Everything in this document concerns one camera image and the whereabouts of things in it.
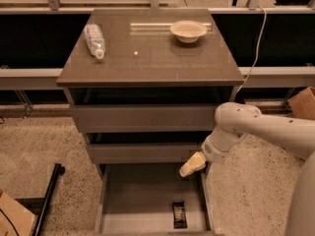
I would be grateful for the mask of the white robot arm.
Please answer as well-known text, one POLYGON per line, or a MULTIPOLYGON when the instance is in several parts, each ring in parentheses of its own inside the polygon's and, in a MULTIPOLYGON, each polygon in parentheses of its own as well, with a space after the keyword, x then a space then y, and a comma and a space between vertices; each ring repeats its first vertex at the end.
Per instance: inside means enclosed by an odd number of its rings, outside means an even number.
POLYGON ((266 115, 253 105, 226 102, 215 112, 216 126, 180 168, 189 176, 208 162, 227 157, 251 134, 305 160, 295 184, 284 236, 315 236, 315 121, 266 115))

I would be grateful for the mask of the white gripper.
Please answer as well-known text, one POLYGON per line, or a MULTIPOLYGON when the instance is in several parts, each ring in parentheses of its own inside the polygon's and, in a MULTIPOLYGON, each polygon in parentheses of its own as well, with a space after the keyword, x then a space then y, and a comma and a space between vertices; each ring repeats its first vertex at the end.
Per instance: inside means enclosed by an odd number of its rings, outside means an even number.
POLYGON ((226 153, 214 146, 211 140, 205 139, 202 143, 202 151, 195 152, 188 161, 180 168, 181 177, 186 177, 206 166, 207 160, 210 163, 219 162, 225 159, 226 153))

